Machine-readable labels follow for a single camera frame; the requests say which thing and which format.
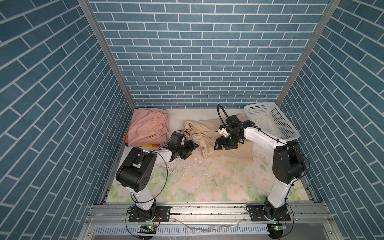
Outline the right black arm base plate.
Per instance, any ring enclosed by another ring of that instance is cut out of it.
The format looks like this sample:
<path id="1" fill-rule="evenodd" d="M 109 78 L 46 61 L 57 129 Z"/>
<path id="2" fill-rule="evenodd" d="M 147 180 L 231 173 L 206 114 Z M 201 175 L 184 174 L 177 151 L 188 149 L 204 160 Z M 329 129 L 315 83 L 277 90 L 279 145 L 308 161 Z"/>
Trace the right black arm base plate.
<path id="1" fill-rule="evenodd" d="M 287 205 L 280 208 L 274 208 L 270 205 L 247 205 L 246 211 L 249 213 L 252 222 L 276 222 L 291 220 Z"/>

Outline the beige shorts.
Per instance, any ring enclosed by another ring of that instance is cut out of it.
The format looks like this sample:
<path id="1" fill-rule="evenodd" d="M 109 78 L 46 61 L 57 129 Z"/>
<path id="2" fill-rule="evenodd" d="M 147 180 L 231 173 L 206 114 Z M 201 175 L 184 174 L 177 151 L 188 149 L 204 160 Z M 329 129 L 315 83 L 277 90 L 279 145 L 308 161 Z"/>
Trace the beige shorts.
<path id="1" fill-rule="evenodd" d="M 245 141 L 235 150 L 214 150 L 216 139 L 221 135 L 218 129 L 222 125 L 220 119 L 186 121 L 185 130 L 189 132 L 190 139 L 202 148 L 202 155 L 210 161 L 240 161 L 253 162 L 253 144 Z"/>

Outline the rainbow striped shorts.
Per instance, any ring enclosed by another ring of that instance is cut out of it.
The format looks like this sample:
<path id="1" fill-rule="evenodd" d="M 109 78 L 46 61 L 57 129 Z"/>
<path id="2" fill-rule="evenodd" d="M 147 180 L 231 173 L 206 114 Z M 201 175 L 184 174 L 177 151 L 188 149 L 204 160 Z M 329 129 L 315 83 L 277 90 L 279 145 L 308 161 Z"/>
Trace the rainbow striped shorts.
<path id="1" fill-rule="evenodd" d="M 126 138 L 125 138 L 125 146 L 126 147 L 130 147 L 130 145 L 129 145 L 129 135 L 128 134 L 126 135 Z M 158 147 L 160 147 L 160 144 L 147 144 L 147 145 L 143 145 L 141 147 L 142 148 L 158 148 Z"/>

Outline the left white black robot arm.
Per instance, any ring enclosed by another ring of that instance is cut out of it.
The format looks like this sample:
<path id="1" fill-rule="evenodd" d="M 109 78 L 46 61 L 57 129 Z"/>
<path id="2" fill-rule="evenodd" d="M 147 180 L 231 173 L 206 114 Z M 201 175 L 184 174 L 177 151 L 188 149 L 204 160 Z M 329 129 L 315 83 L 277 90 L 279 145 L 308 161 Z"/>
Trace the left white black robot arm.
<path id="1" fill-rule="evenodd" d="M 156 198 L 147 187 L 155 164 L 163 163 L 166 167 L 166 179 L 169 176 L 167 163 L 180 158 L 186 160 L 199 145 L 188 140 L 185 131 L 173 132 L 164 147 L 146 151 L 140 147 L 133 147 L 116 172 L 116 181 L 122 187 L 131 191 L 134 206 L 128 210 L 137 215 L 140 221 L 153 221 L 160 214 L 157 213 Z"/>

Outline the right green circuit board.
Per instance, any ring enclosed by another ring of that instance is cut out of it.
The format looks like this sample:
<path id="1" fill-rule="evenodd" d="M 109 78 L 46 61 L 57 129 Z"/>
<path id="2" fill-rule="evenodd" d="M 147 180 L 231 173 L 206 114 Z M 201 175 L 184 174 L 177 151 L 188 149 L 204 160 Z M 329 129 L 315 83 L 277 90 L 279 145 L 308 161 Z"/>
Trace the right green circuit board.
<path id="1" fill-rule="evenodd" d="M 284 232 L 284 226 L 281 224 L 272 224 L 272 225 L 267 225 L 268 231 L 271 234 L 277 234 L 277 235 L 283 235 Z"/>

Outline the green circuit board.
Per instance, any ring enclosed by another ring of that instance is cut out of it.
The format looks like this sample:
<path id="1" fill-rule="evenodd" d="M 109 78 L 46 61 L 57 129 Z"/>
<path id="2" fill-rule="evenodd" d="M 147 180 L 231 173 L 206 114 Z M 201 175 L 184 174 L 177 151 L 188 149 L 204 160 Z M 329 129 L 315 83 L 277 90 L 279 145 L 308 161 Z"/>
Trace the green circuit board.
<path id="1" fill-rule="evenodd" d="M 145 234 L 155 235 L 156 233 L 157 233 L 157 229 L 151 226 L 140 226 L 138 230 L 138 235 L 143 235 L 143 236 Z"/>
<path id="2" fill-rule="evenodd" d="M 272 224 L 272 225 L 267 225 L 268 231 L 271 234 L 277 234 L 277 235 L 283 235 L 284 232 L 284 226 L 281 224 Z"/>

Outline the pink shorts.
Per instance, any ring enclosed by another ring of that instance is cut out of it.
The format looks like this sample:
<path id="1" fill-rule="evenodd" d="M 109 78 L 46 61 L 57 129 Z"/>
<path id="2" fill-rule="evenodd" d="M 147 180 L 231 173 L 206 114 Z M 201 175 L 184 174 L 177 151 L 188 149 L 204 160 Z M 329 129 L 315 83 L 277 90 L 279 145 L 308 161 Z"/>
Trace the pink shorts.
<path id="1" fill-rule="evenodd" d="M 147 144 L 163 145 L 169 132 L 168 112 L 163 109 L 141 108 L 133 113 L 127 134 L 130 147 Z"/>

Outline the aluminium mounting rail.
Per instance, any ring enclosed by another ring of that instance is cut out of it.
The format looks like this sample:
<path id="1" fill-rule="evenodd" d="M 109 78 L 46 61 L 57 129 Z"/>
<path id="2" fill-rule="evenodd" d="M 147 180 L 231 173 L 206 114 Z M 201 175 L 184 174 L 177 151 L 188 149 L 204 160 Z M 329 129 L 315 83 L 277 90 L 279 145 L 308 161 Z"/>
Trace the aluminium mounting rail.
<path id="1" fill-rule="evenodd" d="M 170 206 L 169 222 L 129 223 L 128 204 L 94 205 L 80 233 L 81 240 L 340 240 L 342 235 L 325 204 L 290 203 L 291 220 L 252 222 L 247 205 L 261 203 L 160 203 Z M 281 224 L 283 235 L 271 234 L 267 225 Z M 157 229 L 138 235 L 140 226 Z"/>

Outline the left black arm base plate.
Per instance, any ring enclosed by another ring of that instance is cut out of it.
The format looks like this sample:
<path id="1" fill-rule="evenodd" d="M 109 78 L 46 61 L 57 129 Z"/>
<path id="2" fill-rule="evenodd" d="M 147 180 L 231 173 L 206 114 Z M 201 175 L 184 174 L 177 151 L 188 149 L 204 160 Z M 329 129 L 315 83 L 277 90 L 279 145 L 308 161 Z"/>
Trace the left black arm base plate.
<path id="1" fill-rule="evenodd" d="M 144 222 L 169 222 L 171 214 L 170 206 L 155 206 L 148 211 L 142 210 L 139 207 L 133 206 L 128 213 L 129 223 L 144 223 Z"/>

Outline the left green circuit board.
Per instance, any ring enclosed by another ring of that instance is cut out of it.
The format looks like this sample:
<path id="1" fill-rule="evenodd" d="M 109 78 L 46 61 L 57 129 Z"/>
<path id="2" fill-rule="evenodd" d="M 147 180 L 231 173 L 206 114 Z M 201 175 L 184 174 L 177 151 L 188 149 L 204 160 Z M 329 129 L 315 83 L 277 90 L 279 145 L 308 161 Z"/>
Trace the left green circuit board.
<path id="1" fill-rule="evenodd" d="M 151 226 L 140 226 L 138 230 L 138 235 L 143 235 L 143 236 L 145 234 L 155 235 L 156 233 L 157 233 L 157 229 Z"/>

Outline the white plastic laundry basket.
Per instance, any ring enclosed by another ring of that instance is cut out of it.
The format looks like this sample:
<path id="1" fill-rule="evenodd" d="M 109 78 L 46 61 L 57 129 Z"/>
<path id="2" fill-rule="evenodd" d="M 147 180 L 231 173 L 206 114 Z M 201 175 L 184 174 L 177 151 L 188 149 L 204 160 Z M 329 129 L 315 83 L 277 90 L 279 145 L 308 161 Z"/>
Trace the white plastic laundry basket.
<path id="1" fill-rule="evenodd" d="M 300 137 L 299 131 L 275 103 L 257 103 L 244 107 L 248 119 L 269 135 L 284 141 Z"/>

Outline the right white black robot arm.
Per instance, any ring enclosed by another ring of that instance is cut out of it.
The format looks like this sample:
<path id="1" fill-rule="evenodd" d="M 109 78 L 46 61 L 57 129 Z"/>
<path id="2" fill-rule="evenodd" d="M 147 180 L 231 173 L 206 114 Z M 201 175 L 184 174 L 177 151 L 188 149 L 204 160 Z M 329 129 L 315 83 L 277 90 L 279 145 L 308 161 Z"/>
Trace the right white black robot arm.
<path id="1" fill-rule="evenodd" d="M 234 150 L 246 140 L 258 144 L 272 154 L 272 171 L 275 176 L 271 192 L 265 199 L 264 215 L 273 221 L 287 209 L 287 199 L 291 188 L 302 178 L 307 171 L 304 161 L 305 155 L 300 151 L 296 141 L 279 140 L 252 121 L 242 122 L 235 115 L 226 116 L 226 120 L 219 117 L 221 125 L 216 139 L 214 150 Z"/>

